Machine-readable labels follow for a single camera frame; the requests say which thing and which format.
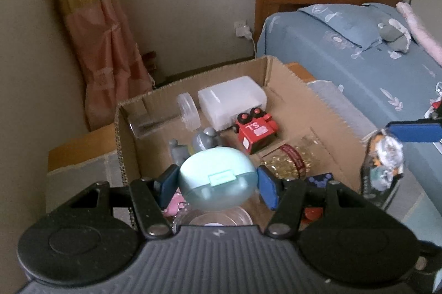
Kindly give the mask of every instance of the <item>black toy wheel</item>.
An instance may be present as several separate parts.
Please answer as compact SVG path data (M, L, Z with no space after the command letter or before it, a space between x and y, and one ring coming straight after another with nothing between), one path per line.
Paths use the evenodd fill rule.
M252 108L252 109L250 110L250 115L251 115L253 118L261 118L261 117L264 117L265 114L266 114L266 112L264 112L264 111L263 111L261 108L259 108L259 107L255 107L255 108Z
M242 125L245 125L251 121L251 117L248 113L240 113L236 119L238 120L238 123Z

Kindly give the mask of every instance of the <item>curtain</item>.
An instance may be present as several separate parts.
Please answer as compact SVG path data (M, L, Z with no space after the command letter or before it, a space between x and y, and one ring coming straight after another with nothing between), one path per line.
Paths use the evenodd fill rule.
M152 89L119 0L58 0L86 82L91 130L114 120L118 102Z

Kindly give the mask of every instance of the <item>blue pillow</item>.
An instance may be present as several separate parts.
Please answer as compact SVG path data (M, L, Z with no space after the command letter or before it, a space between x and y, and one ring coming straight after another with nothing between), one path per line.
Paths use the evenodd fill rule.
M299 9L333 28L350 42L366 50L382 42L379 21L371 8L357 5L311 5Z

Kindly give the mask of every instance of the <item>power cord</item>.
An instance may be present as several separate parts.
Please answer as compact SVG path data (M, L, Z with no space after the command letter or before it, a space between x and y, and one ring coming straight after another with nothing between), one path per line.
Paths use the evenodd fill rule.
M236 29L236 36L237 37L244 37L247 40L252 41L252 43L253 43L253 53L254 53L255 58L256 58L256 43L253 40L253 35L251 33L250 27L249 26L238 27Z

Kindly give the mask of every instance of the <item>cardboard box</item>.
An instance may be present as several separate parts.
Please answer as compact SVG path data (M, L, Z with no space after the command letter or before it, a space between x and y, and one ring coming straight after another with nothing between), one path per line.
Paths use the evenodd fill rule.
M173 163L169 154L169 140L176 138L181 144L191 142L193 133L187 131L181 122L176 104L177 95L190 93L198 106L199 89L244 75L250 76L263 87L267 94L266 111L279 124L278 139L272 145L311 128L333 159L329 162L335 168L335 179L359 191L359 169L365 155L363 145L338 115L289 68L271 56L210 70L121 103L115 127L123 183L130 183L140 177L156 178L167 169ZM147 114L156 125L145 137L135 140L127 117L141 114ZM208 126L202 113L200 117L202 127ZM222 135L227 138L230 146L241 148L231 129ZM252 199L244 208L249 213L252 211L252 219L264 226L271 212L261 214L261 209L253 208L253 205L259 204L257 199Z

